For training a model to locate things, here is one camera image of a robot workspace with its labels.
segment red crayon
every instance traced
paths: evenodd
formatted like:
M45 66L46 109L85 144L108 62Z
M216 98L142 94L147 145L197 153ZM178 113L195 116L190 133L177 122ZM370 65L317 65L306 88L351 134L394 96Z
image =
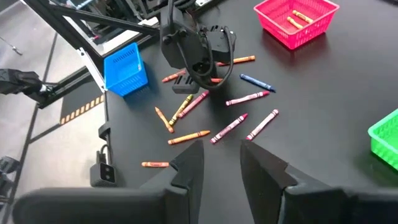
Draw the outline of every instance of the red crayon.
M213 83L220 83L221 81L223 81L223 79L222 78L212 78L211 81Z
M179 118L183 118L189 111L191 111L196 105L198 105L202 100L206 98L209 94L209 91L204 91L200 96L194 99L181 113L178 115Z
M256 99L256 98L260 98L260 97L263 97L263 96L267 96L268 94L269 94L269 91L261 91L261 92L259 92L259 93L254 93L254 94L251 94L251 95L248 95L248 96L239 98L239 99L229 100L229 101L225 102L225 104L226 104L227 106L230 106L230 105L234 105L234 104L236 104L236 103L245 102L245 101L247 101L247 100L253 100L253 99Z
M179 75L184 75L185 73L186 73L185 70L181 70L181 71L179 71L179 72L177 72L177 73L174 73L174 74L172 74L172 75L169 75L169 76L165 77L164 79L162 79L162 82L163 82L163 83L169 82L169 81L171 81L171 80L176 79Z
M220 133L216 134L212 139L210 139L211 143L216 143L218 140L220 140L222 137L224 137L230 130L234 129L238 124L242 123L246 117L248 116L247 113L244 115L238 117L236 120L234 120L231 124L229 124L226 128L224 128Z
M143 167L168 167L168 162L141 162Z

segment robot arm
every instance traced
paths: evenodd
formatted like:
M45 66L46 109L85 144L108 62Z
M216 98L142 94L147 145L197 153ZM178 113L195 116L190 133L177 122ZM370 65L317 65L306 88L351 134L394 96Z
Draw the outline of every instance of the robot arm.
M231 75L236 35L226 26L204 27L187 12L174 6L160 11L160 45L173 68L186 68L189 77L179 77L173 86L176 93L197 93L199 87L216 90ZM215 62L229 63L225 76L217 75ZM223 78L218 84L211 78Z
M7 95L20 92L41 103L47 99L51 90L35 72L0 69L0 93Z

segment blue plastic basket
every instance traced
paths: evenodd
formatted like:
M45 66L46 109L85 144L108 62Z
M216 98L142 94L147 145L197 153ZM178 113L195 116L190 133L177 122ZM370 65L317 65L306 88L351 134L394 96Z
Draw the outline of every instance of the blue plastic basket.
M138 46L132 43L104 60L105 88L126 96L148 83Z

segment warning tape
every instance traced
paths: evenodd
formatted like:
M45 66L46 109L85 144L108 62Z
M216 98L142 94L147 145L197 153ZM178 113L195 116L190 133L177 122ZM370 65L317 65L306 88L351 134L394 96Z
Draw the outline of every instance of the warning tape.
M104 101L104 95L101 95L101 96L95 98L95 100L92 100L91 102L86 103L86 105L83 105L81 108L77 109L76 111L66 115L66 117L61 118L60 124L64 125L64 124L70 122L71 120L77 118L78 116L82 115L83 113L86 113L87 111L94 108L95 106L102 103L103 101Z

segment pink crayon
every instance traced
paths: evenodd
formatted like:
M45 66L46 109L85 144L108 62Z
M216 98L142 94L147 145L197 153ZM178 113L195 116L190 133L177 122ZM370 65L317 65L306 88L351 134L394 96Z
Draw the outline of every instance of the pink crayon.
M209 91L204 91L200 96L194 99L181 113L178 115L179 118L183 118L189 111L191 111L196 105L198 105L202 100L206 98L209 94Z
M225 102L225 103L226 103L227 106L230 106L230 105L234 105L234 104L236 104L236 103L245 102L245 101L247 101L247 100L253 100L253 99L256 99L256 98L260 98L260 97L263 97L263 96L267 96L268 94L269 94L269 91L261 91L261 92L259 92L259 93L254 93L254 94L251 94L251 95L248 95L248 96L239 98L239 99L229 100L229 101L227 101L227 102Z
M279 111L277 109L274 109L271 114L269 114L261 123L254 128L254 130L246 137L247 140L252 140L256 135L270 122L272 119L275 118L279 114Z
M234 129L238 124L242 123L246 117L248 116L247 113L244 115L238 117L236 120L234 120L231 124L229 124L226 128L224 128L220 133L216 134L212 139L210 139L211 143L216 143L218 140L220 140L222 137L226 135L230 130Z

